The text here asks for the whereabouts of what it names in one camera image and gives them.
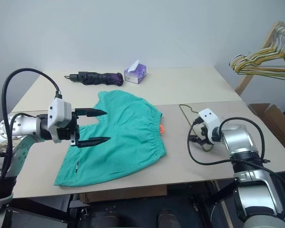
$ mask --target table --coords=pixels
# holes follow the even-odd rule
[[[74,72],[52,72],[49,75],[57,82],[64,100],[71,102],[73,108],[91,107],[97,103],[96,94],[99,91],[115,89],[131,92],[156,105],[159,111],[163,113],[162,124],[165,127],[165,133],[162,135],[162,140],[167,155],[146,169],[110,182],[80,188],[59,187],[53,186],[53,183],[69,142],[54,144],[48,141],[34,144],[18,176],[13,191],[15,198],[232,177],[231,164],[224,163],[205,167],[194,163],[189,158],[186,145],[189,124],[177,105],[181,103],[190,104],[194,110],[209,107],[221,119],[242,116],[255,121],[262,128],[265,135],[266,158],[272,161],[265,166],[273,171],[285,171],[285,149],[283,146],[262,121],[251,113],[230,85],[212,67],[153,69],[149,70],[150,74],[141,84],[136,85],[125,82],[122,87],[75,84],[63,78],[63,75],[70,73]],[[39,77],[13,111],[29,111],[29,114],[34,115],[44,113],[44,111],[39,110],[47,110],[48,104],[53,99],[53,93],[44,93],[46,86],[50,86],[50,84]],[[195,114],[191,113],[189,109],[184,108],[184,110],[191,120],[195,118]],[[90,124],[93,121],[95,119],[83,117],[80,119],[79,124]],[[248,124],[247,128],[253,135],[258,148],[260,148],[260,139],[256,129]],[[191,145],[191,151],[200,161],[209,162],[226,158],[223,145],[215,146],[211,152],[204,152],[198,145]]]

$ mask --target cardboard box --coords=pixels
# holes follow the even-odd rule
[[[251,104],[249,109],[257,115],[269,128],[272,134],[285,147],[285,115],[275,106],[270,104]]]
[[[123,200],[154,196],[166,196],[167,185],[154,185],[137,188],[114,189],[106,191],[92,191],[80,193],[79,199],[83,203],[91,203],[108,200]]]

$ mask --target purple tissue box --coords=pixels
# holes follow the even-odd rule
[[[124,70],[124,79],[128,82],[139,84],[147,74],[147,66],[138,64],[134,71],[128,72],[128,69]]]

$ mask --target green shorts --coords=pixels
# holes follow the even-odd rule
[[[166,154],[159,127],[162,114],[153,105],[120,90],[100,92],[98,97],[95,108],[107,115],[99,116],[97,124],[80,127],[80,140],[111,139],[94,147],[70,147],[55,185],[110,181],[154,164]]]

